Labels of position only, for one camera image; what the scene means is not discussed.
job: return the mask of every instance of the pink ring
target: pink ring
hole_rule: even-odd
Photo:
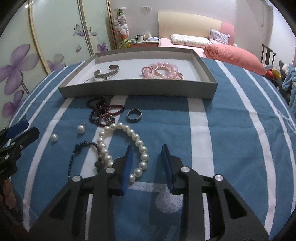
[[[145,67],[142,68],[142,70],[141,70],[142,74],[144,74],[143,71],[144,71],[144,69],[146,69],[146,68],[150,69],[150,73],[152,74],[152,69],[151,69],[149,66],[145,66]]]

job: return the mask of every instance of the bed sheet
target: bed sheet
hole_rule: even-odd
[[[191,46],[185,46],[185,45],[174,45],[172,44],[172,41],[167,38],[161,38],[158,42],[159,47],[173,47],[173,48],[184,48],[184,49],[193,49],[199,57],[205,58],[205,53],[203,48],[197,48],[197,47],[191,47]]]
[[[150,159],[143,176],[124,197],[114,197],[116,239],[178,240],[182,196],[172,196],[159,155],[167,144],[174,156],[199,174],[222,174],[252,208],[272,239],[295,207],[295,119],[277,89],[264,77],[240,67],[202,58],[218,82],[213,100],[165,96],[107,96],[122,104],[116,121],[126,122],[132,108],[143,117],[130,126],[148,147]],[[96,141],[101,130],[88,121],[89,98],[63,99],[57,87],[80,64],[54,71],[30,93],[11,124],[27,118],[40,137],[22,152],[12,176],[22,200],[23,224],[29,229],[67,182],[75,144]],[[85,122],[86,132],[77,133]],[[59,136],[53,143],[52,133]],[[131,138],[120,131],[105,140],[113,158],[125,154]],[[95,174],[96,152],[84,149],[72,175]],[[134,152],[132,169],[138,165]],[[206,239],[209,227],[205,226]]]

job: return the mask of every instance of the silver screw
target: silver screw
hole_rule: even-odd
[[[189,172],[190,171],[190,168],[189,167],[181,167],[181,172]]]
[[[222,175],[220,175],[220,174],[217,174],[216,176],[215,176],[215,179],[217,180],[217,181],[222,181],[223,180],[223,176]]]
[[[72,177],[72,181],[74,181],[75,183],[79,182],[80,179],[81,179],[81,176],[79,176],[79,175],[76,175],[76,176]]]
[[[106,168],[106,172],[113,173],[113,172],[115,172],[115,169],[113,167],[108,167],[108,168]]]

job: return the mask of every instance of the pink bed sheet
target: pink bed sheet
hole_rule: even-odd
[[[185,45],[174,45],[174,44],[172,44],[172,41],[170,39],[161,38],[158,42],[158,46],[159,47],[174,47],[174,48],[193,49],[199,55],[199,57],[206,58],[203,48],[197,48],[197,47],[191,47],[191,46],[185,46]]]

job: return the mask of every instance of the bed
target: bed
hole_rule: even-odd
[[[172,34],[182,34],[209,38],[209,28],[221,33],[229,34],[229,45],[234,44],[234,26],[201,15],[183,12],[158,12],[159,47],[178,47],[193,49],[200,57],[205,57],[203,48],[174,45]]]
[[[203,61],[218,82],[213,100],[106,96],[108,103],[125,106],[116,121],[126,123],[130,109],[142,110],[142,119],[129,125],[140,134],[150,155],[143,176],[129,186],[124,197],[113,198],[118,241],[178,240],[182,197],[172,196],[167,189],[159,160],[163,144],[199,174],[222,174],[252,208],[270,239],[295,208],[296,124],[285,100],[262,76],[227,63]],[[12,176],[27,230],[66,184],[74,146],[96,141],[102,129],[89,122],[91,110],[86,102],[90,97],[63,99],[57,89],[79,66],[67,66],[48,75],[10,123],[26,118],[40,131],[39,139],[23,150],[18,171]],[[77,126],[84,122],[86,132],[78,135]],[[50,140],[52,133],[58,134],[58,142]],[[134,146],[121,132],[105,142],[113,158],[123,156],[129,144]],[[71,175],[95,175],[96,159],[92,148],[84,148],[74,160]],[[135,152],[132,169],[137,167],[137,160]],[[208,239],[206,215],[205,220]]]

